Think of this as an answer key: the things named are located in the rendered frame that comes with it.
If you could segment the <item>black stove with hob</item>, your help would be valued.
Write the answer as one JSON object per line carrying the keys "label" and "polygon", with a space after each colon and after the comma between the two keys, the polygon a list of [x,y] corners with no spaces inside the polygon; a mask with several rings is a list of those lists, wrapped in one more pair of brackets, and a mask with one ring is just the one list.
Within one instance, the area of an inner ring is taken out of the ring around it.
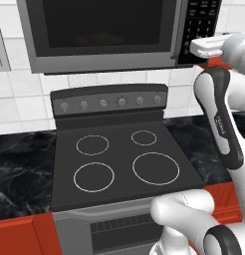
{"label": "black stove with hob", "polygon": [[[167,92],[163,84],[129,84],[51,94],[57,128],[53,214],[202,187],[163,122]],[[125,107],[118,98],[126,99]],[[82,101],[89,105],[85,111]],[[67,112],[61,103],[69,105]]]}

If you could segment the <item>red block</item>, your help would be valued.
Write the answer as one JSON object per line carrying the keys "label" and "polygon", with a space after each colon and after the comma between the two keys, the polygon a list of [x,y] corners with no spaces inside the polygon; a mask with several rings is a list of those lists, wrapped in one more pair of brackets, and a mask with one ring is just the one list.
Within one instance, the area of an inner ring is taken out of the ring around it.
{"label": "red block", "polygon": [[226,64],[225,62],[223,62],[220,57],[214,57],[214,58],[208,59],[203,64],[199,64],[199,67],[201,67],[202,69],[207,69],[207,68],[215,67],[215,66],[224,68],[226,70],[232,69],[232,67]]}

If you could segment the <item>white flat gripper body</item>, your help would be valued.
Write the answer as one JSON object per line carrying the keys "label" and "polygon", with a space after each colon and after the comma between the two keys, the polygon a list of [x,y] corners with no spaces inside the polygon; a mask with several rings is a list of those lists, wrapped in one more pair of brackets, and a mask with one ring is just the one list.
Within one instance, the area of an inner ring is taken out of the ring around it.
{"label": "white flat gripper body", "polygon": [[194,39],[190,42],[189,51],[199,58],[219,57],[223,54],[221,48],[227,39],[227,35]]}

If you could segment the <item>red base cupboard front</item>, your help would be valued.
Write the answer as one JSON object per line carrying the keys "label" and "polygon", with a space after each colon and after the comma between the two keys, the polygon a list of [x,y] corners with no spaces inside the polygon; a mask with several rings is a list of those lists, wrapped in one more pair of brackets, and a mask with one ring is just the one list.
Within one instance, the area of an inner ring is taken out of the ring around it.
{"label": "red base cupboard front", "polygon": [[63,255],[52,213],[0,220],[0,255]]}
{"label": "red base cupboard front", "polygon": [[241,208],[232,181],[210,184],[204,187],[214,199],[215,208],[212,216],[222,224],[242,221]]}

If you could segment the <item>grey oven door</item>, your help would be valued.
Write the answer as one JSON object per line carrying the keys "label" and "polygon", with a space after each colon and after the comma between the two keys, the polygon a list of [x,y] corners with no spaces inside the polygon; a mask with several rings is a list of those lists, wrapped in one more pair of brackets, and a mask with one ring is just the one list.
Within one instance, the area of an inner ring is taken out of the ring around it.
{"label": "grey oven door", "polygon": [[148,255],[162,227],[149,212],[102,220],[53,214],[63,255]]}

